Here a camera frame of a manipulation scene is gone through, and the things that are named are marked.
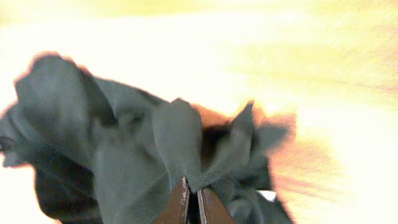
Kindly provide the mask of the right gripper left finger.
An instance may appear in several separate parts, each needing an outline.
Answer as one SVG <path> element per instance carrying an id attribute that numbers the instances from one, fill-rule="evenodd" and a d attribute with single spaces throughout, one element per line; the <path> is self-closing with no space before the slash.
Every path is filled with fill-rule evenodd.
<path id="1" fill-rule="evenodd" d="M 152 224 L 187 224 L 190 189 L 187 178 L 173 188 L 165 208 L 159 213 Z"/>

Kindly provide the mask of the black shirt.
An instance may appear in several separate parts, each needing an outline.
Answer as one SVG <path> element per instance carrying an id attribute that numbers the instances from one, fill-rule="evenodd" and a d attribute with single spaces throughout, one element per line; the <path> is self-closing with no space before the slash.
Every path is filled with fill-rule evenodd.
<path id="1" fill-rule="evenodd" d="M 204 126 L 181 99 L 92 76 L 59 55 L 35 59 L 1 116 L 4 167 L 31 165 L 46 216 L 62 223 L 152 223 L 173 189 L 186 184 L 183 222 L 207 222 L 214 192 L 235 223 L 290 223 L 267 200 L 265 151 L 288 133 L 256 126 L 252 104 L 230 122 Z"/>

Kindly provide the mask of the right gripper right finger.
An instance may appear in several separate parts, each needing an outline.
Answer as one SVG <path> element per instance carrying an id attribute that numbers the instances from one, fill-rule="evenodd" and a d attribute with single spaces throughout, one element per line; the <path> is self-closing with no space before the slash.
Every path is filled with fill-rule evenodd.
<path id="1" fill-rule="evenodd" d="M 236 224 L 214 191 L 201 189 L 197 196 L 201 224 Z"/>

